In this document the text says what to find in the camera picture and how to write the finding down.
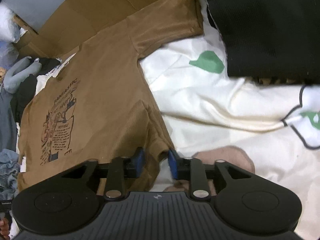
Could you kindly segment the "person's hand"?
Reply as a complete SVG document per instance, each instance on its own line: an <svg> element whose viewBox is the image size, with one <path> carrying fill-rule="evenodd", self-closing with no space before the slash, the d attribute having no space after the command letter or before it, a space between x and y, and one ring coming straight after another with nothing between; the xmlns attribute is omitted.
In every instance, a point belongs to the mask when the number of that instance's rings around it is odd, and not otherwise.
<svg viewBox="0 0 320 240"><path fill-rule="evenodd" d="M10 223L7 218L0 220L0 236L1 239L10 240Z"/></svg>

